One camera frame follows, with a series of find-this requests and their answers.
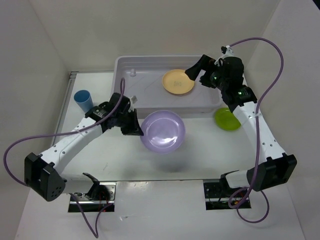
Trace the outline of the purple plastic plate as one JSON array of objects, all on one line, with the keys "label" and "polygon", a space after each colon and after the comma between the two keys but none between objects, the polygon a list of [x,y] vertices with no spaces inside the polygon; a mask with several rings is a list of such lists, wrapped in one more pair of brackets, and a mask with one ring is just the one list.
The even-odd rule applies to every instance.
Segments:
[{"label": "purple plastic plate", "polygon": [[142,144],[151,152],[169,154],[177,150],[185,140],[186,127],[182,118],[169,110],[149,114],[141,124]]}]

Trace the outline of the orange plastic plate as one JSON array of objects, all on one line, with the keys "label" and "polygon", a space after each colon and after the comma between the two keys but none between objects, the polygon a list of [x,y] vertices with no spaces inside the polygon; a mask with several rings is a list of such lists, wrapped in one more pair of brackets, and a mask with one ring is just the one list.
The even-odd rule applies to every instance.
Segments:
[{"label": "orange plastic plate", "polygon": [[163,75],[162,85],[171,94],[184,95],[194,88],[195,81],[190,80],[183,69],[173,69]]}]

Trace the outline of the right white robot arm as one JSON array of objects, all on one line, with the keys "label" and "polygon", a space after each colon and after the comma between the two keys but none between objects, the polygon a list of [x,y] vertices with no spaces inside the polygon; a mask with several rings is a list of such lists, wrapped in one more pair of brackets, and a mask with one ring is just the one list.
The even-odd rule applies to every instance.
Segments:
[{"label": "right white robot arm", "polygon": [[192,81],[199,78],[203,86],[220,91],[223,102],[255,147],[254,167],[221,175],[220,193],[229,197],[241,188],[259,192],[287,183],[297,159],[293,154],[287,154],[274,138],[258,109],[256,95],[244,84],[242,60],[231,55],[215,60],[204,54],[185,74]]}]

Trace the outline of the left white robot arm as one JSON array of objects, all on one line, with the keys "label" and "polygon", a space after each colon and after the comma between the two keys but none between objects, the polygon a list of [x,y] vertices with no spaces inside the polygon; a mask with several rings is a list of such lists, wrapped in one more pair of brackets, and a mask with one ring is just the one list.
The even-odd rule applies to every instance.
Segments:
[{"label": "left white robot arm", "polygon": [[70,135],[42,153],[32,152],[25,158],[25,184],[51,202],[66,187],[67,180],[60,174],[91,141],[113,127],[120,128],[124,136],[143,136],[134,108],[136,102],[136,96],[126,97],[115,92],[109,101],[92,107]]}]

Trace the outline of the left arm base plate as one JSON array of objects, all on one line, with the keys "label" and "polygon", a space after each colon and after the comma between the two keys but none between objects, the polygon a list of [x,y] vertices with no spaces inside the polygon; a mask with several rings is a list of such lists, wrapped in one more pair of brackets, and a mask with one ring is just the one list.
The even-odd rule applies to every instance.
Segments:
[{"label": "left arm base plate", "polygon": [[87,193],[75,192],[73,195],[85,213],[98,213],[105,206],[103,212],[115,210],[116,182],[101,182],[100,186]]}]

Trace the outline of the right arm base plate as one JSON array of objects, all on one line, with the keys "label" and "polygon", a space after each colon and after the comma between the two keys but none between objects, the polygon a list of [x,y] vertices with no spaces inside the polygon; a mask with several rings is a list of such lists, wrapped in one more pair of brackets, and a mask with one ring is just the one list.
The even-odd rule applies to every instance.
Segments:
[{"label": "right arm base plate", "polygon": [[230,196],[240,188],[230,188],[220,179],[208,179],[203,181],[205,207],[207,211],[229,210]]}]

